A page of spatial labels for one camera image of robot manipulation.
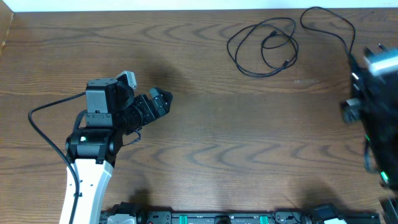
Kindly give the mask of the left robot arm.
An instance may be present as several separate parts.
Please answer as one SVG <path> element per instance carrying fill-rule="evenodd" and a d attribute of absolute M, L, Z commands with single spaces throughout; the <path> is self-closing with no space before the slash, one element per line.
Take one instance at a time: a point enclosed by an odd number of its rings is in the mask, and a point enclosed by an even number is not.
<path fill-rule="evenodd" d="M 103 198 L 112 176 L 123 136 L 139 130 L 170 111 L 173 96 L 160 88 L 151 98 L 134 94 L 134 79 L 98 78 L 87 83 L 84 127 L 74 126 L 66 140 L 67 189 L 60 223 L 98 223 Z"/>

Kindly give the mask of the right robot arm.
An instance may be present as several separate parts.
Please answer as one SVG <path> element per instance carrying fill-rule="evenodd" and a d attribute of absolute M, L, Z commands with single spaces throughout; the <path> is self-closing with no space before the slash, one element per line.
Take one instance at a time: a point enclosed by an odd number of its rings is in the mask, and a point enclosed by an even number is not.
<path fill-rule="evenodd" d="M 378 174 L 394 196 L 381 200 L 386 223 L 397 223 L 397 49 L 364 50 L 365 67 L 349 56 L 350 98 L 340 103 L 343 121 L 361 122 L 364 168 Z"/>

